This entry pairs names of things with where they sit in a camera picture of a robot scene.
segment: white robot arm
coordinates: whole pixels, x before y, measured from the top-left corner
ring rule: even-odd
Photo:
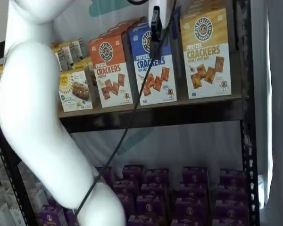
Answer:
[[[55,200],[77,209],[97,170],[88,163],[58,118],[60,70],[50,49],[53,19],[74,0],[9,0],[5,63],[0,80],[0,126],[7,141]],[[165,28],[173,1],[150,0],[161,8]],[[97,183],[78,214],[82,226],[125,226],[122,205]]]

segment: black cable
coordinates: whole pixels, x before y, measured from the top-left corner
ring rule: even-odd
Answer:
[[[170,24],[171,24],[171,19],[172,19],[172,15],[173,15],[173,13],[174,13],[175,5],[176,5],[176,0],[174,1],[173,7],[172,7],[172,14],[171,14],[170,21],[169,21],[169,23],[168,23],[168,25],[167,25],[167,27],[166,27],[166,32],[164,33],[164,36],[163,36],[162,40],[160,41],[160,43],[159,43],[159,45],[158,45],[158,49],[162,47],[162,45],[163,45],[163,43],[164,43],[164,40],[165,40],[165,38],[166,38],[166,36],[167,36],[167,34],[168,34],[168,29],[169,29]],[[86,202],[88,196],[90,195],[91,191],[94,189],[94,187],[96,186],[97,182],[98,182],[98,181],[100,180],[100,178],[103,176],[104,172],[106,171],[106,169],[108,168],[108,166],[109,166],[110,163],[112,162],[114,156],[115,156],[116,153],[118,152],[118,150],[119,150],[119,148],[120,148],[120,146],[121,146],[121,144],[122,144],[122,142],[123,142],[123,140],[124,140],[124,138],[125,138],[125,136],[126,136],[128,130],[129,130],[130,126],[131,126],[131,123],[132,123],[132,121],[133,121],[133,118],[134,118],[134,116],[135,116],[135,112],[136,112],[138,103],[139,103],[140,98],[141,98],[141,96],[142,96],[143,88],[144,88],[144,86],[145,86],[145,84],[146,84],[146,80],[147,80],[147,77],[148,77],[148,75],[149,75],[149,73],[150,73],[151,67],[153,66],[153,63],[154,63],[154,60],[151,59],[151,63],[150,63],[150,65],[149,65],[149,68],[148,68],[148,70],[147,70],[147,73],[146,73],[145,78],[143,79],[143,82],[142,82],[142,85],[141,85],[141,90],[140,90],[138,96],[135,96],[135,97],[134,97],[134,101],[135,101],[134,109],[132,110],[132,113],[131,113],[131,116],[130,116],[128,125],[127,125],[126,129],[124,130],[124,133],[123,133],[121,139],[119,140],[119,142],[118,142],[118,144],[117,144],[117,146],[116,146],[114,152],[112,153],[112,155],[110,156],[109,160],[107,161],[107,163],[106,163],[105,166],[103,167],[102,171],[101,171],[101,172],[99,173],[99,175],[94,179],[93,184],[92,184],[91,187],[89,188],[87,194],[85,195],[85,197],[84,197],[84,199],[82,200],[82,202],[81,202],[79,208],[78,208],[77,211],[76,211],[75,218],[77,218],[77,215],[79,214],[80,210],[82,209],[83,205],[85,204],[85,202]]]
[[[129,3],[135,6],[140,6],[144,3],[146,3],[148,0],[141,0],[141,1],[134,1],[134,0],[127,0]]]

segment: round logo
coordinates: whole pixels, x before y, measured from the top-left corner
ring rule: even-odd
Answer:
[[[194,28],[195,37],[199,41],[207,41],[212,36],[213,25],[212,22],[206,18],[202,17],[197,20]]]
[[[109,61],[112,59],[113,48],[108,42],[103,42],[100,45],[100,57],[105,61]]]
[[[144,50],[150,53],[151,31],[144,33],[142,36],[142,46]]]

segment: purple box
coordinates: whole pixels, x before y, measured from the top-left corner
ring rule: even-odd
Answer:
[[[249,226],[249,222],[245,219],[215,218],[212,226]]]
[[[102,172],[104,170],[104,167],[95,167],[98,172]],[[109,166],[105,172],[103,173],[103,179],[106,181],[107,185],[109,185],[110,187],[113,186],[114,184],[114,181],[115,181],[115,178],[114,178],[114,174],[113,174],[113,171],[112,171],[112,167]]]
[[[45,225],[67,226],[64,212],[60,206],[42,206],[40,210],[40,218]]]
[[[144,182],[145,167],[143,165],[125,165],[123,177],[126,180],[134,180],[139,185]]]
[[[117,196],[123,205],[126,219],[128,220],[131,215],[135,214],[135,204],[133,196],[131,194],[117,194]]]
[[[189,219],[173,219],[171,226],[204,226],[202,221]]]
[[[227,186],[246,187],[246,174],[241,170],[221,169],[220,184]]]
[[[221,200],[248,201],[247,192],[243,187],[218,185],[216,197]]]
[[[146,181],[148,183],[166,184],[167,187],[170,187],[169,169],[148,169]]]
[[[202,220],[205,223],[207,218],[206,200],[177,198],[175,202],[175,215],[184,219]]]
[[[184,183],[203,183],[208,185],[208,169],[205,167],[189,167],[183,168]]]
[[[133,180],[119,180],[113,185],[113,191],[115,194],[127,194],[130,193],[135,198],[139,193],[138,185]]]
[[[131,215],[127,226],[158,226],[158,221],[155,216],[149,218],[145,215]]]

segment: white packaging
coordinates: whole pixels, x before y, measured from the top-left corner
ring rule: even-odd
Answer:
[[[32,205],[33,211],[38,214],[44,205],[48,205],[48,201],[43,189],[33,188],[28,191],[28,197]]]
[[[19,206],[15,205],[10,207],[9,211],[12,218],[14,219],[16,226],[26,226]]]
[[[14,226],[15,222],[6,203],[0,203],[0,226]]]

